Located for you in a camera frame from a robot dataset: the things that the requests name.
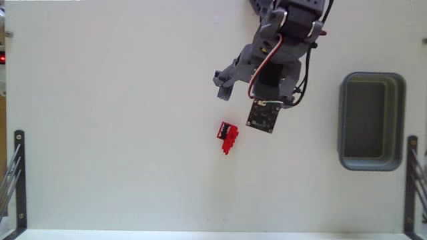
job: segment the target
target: gray plastic tray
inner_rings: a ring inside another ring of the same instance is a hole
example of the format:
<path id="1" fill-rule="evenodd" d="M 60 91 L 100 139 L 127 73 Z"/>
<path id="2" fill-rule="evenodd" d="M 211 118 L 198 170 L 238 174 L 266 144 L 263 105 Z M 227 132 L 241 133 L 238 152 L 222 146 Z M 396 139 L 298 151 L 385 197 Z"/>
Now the gray plastic tray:
<path id="1" fill-rule="evenodd" d="M 341 164 L 393 171 L 402 161 L 406 84 L 395 73 L 352 73 L 341 86 Z"/>

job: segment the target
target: robotic arm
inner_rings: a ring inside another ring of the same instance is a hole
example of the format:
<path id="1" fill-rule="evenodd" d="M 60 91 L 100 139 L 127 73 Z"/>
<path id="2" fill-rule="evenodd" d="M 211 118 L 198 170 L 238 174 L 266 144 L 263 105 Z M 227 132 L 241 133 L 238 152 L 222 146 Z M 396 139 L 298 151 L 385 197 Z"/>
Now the robotic arm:
<path id="1" fill-rule="evenodd" d="M 260 16 L 260 26 L 253 42 L 243 48 L 239 57 L 224 71 L 215 72 L 213 82 L 220 88 L 218 97 L 227 101 L 234 83 L 241 80 L 249 83 L 248 96 L 255 99 L 254 105 L 258 103 L 258 106 L 265 107 L 274 104 L 278 110 L 294 107 L 304 97 L 311 49 L 317 47 L 317 38 L 326 34 L 322 28 L 334 1 L 330 0 L 322 20 L 325 0 L 250 2 Z M 301 71 L 299 59 L 305 54 L 306 76 L 297 86 Z M 263 131 L 272 132 L 272 126 L 266 126 L 266 121 L 256 124 L 264 125 Z"/>

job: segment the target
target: black cable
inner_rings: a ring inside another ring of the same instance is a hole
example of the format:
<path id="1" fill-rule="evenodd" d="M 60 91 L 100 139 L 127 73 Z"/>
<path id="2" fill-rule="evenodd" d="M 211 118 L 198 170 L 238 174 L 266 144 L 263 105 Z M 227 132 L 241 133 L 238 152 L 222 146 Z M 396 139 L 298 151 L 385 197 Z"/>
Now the black cable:
<path id="1" fill-rule="evenodd" d="M 308 48 L 308 51 L 307 51 L 307 56 L 306 56 L 306 75 L 304 76 L 304 80 L 302 80 L 302 82 L 300 83 L 300 85 L 296 88 L 296 90 L 294 90 L 294 92 L 295 93 L 298 93 L 299 91 L 298 90 L 300 90 L 301 89 L 301 86 L 304 84 L 304 87 L 303 87 L 303 89 L 302 89 L 302 91 L 301 91 L 301 95 L 300 95 L 300 98 L 295 102 L 295 103 L 291 103 L 291 104 L 289 104 L 290 106 L 292 106 L 292 107 L 295 107 L 296 105 L 298 105 L 298 104 L 300 104 L 301 103 L 301 101 L 302 101 L 302 99 L 304 98 L 304 95 L 306 94 L 306 91 L 307 91 L 307 85 L 308 85 L 308 72 L 309 72 L 309 70 L 310 70 L 310 56 L 311 56 L 311 54 L 312 54 L 312 47 L 310 46 L 309 48 Z"/>
<path id="2" fill-rule="evenodd" d="M 325 15 L 323 16 L 322 23 L 325 23 L 328 19 L 329 13 L 331 11 L 332 5 L 334 4 L 334 0 L 329 0 L 328 9 L 326 10 Z"/>

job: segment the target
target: circuit board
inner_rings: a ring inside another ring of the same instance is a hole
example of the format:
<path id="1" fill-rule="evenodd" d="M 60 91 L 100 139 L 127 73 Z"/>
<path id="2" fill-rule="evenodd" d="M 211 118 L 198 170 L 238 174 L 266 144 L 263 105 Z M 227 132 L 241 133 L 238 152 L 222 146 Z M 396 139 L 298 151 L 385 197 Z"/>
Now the circuit board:
<path id="1" fill-rule="evenodd" d="M 252 103 L 246 125 L 266 133 L 273 133 L 280 109 L 279 103 L 264 103 L 263 101 L 255 100 Z"/>

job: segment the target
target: white backdrop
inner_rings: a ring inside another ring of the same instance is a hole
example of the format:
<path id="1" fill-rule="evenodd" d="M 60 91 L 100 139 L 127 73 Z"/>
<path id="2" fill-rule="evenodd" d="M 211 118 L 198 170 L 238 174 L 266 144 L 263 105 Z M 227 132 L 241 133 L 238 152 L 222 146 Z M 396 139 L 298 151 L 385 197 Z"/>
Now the white backdrop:
<path id="1" fill-rule="evenodd" d="M 245 127 L 246 84 L 225 102 L 211 81 L 252 40 L 246 0 L 8 1 L 9 153 L 23 129 L 29 228 L 402 232 L 404 164 L 340 165 L 338 95 L 351 72 L 401 74 L 405 136 L 425 146 L 425 9 L 336 1 L 307 96 L 269 135 Z M 240 127 L 227 157 L 223 120 Z"/>

